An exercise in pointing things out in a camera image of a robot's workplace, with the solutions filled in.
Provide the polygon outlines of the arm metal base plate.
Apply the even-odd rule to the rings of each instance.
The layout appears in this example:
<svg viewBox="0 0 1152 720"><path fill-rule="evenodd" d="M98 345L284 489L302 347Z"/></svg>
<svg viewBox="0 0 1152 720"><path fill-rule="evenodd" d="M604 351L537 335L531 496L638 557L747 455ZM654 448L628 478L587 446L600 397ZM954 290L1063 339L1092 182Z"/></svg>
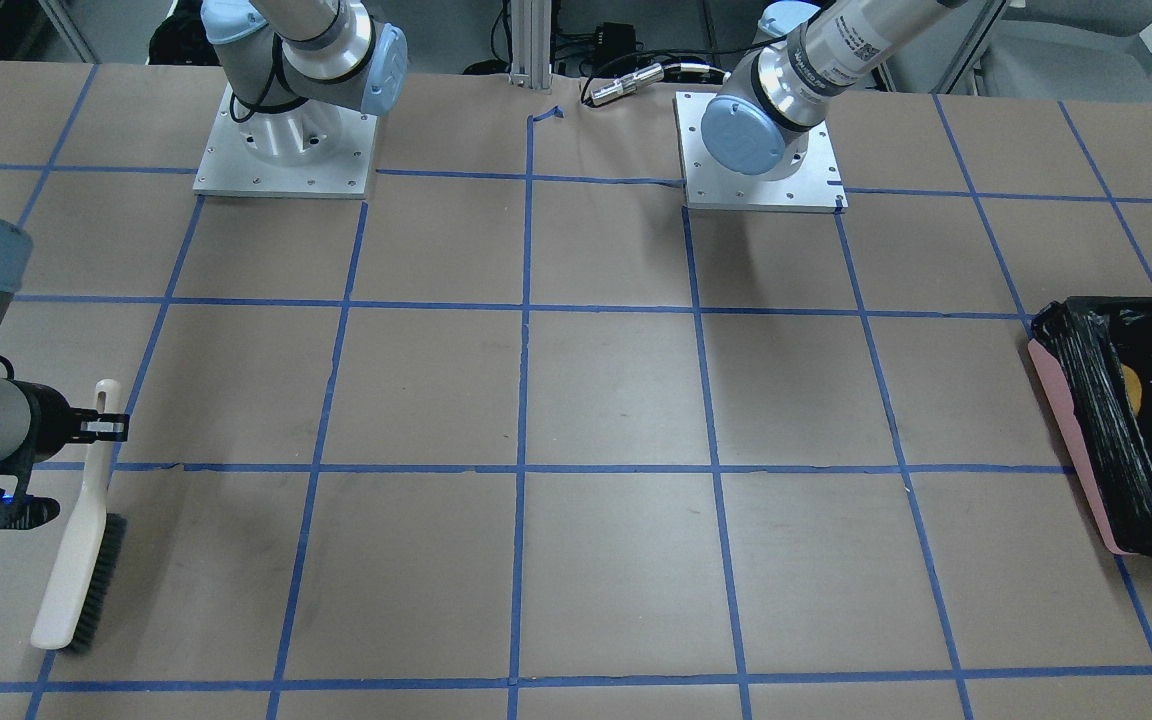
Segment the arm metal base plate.
<svg viewBox="0 0 1152 720"><path fill-rule="evenodd" d="M791 143L742 97L677 92L675 114L691 210L841 213L849 206L826 123Z"/></svg>
<svg viewBox="0 0 1152 720"><path fill-rule="evenodd" d="M369 194L380 119L306 101L260 114L221 94L194 191L262 199L357 199Z"/></svg>

